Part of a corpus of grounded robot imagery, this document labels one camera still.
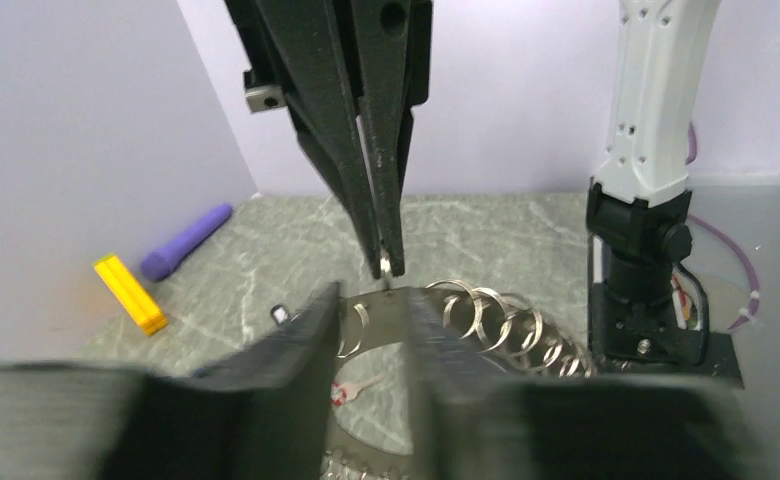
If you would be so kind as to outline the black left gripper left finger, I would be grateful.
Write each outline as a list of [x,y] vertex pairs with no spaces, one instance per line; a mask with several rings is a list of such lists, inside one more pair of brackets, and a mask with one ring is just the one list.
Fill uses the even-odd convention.
[[188,376],[116,362],[0,363],[0,479],[315,479],[340,282]]

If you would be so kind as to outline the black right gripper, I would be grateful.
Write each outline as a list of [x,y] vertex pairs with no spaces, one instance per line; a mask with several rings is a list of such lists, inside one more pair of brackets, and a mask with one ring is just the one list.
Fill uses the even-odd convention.
[[400,200],[411,109],[429,97],[432,2],[225,6],[250,63],[250,110],[288,104],[300,145],[348,213],[371,274],[404,275]]

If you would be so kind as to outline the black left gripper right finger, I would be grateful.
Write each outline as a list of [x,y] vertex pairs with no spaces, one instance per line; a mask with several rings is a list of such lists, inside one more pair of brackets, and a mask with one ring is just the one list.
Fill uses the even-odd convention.
[[405,296],[417,479],[757,479],[761,448],[706,379],[551,379],[500,370]]

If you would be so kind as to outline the red tag key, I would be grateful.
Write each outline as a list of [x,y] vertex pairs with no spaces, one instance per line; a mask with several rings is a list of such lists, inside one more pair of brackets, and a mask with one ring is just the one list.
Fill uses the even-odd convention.
[[382,375],[376,375],[366,380],[355,382],[337,382],[332,383],[331,404],[335,407],[342,406],[358,398],[360,393],[379,383],[383,379]]

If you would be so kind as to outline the metal disc with keyrings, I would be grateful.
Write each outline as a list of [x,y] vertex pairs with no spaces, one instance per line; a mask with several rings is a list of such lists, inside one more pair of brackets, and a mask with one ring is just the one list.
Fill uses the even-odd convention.
[[[585,346],[525,297],[446,279],[424,288],[443,327],[481,352],[498,370],[543,377],[581,378],[595,368]],[[337,382],[383,379],[358,398],[332,405],[323,479],[410,479],[412,435],[402,342],[388,292],[344,301]]]

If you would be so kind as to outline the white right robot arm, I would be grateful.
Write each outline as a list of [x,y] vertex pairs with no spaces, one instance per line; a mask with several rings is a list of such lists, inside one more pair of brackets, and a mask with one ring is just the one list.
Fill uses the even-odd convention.
[[[287,111],[301,150],[348,214],[371,274],[405,273],[400,212],[429,96],[429,1],[230,1],[254,112]],[[702,365],[707,329],[675,321],[671,280],[692,250],[686,166],[715,1],[623,1],[606,158],[585,222],[609,249],[590,335],[608,359]]]

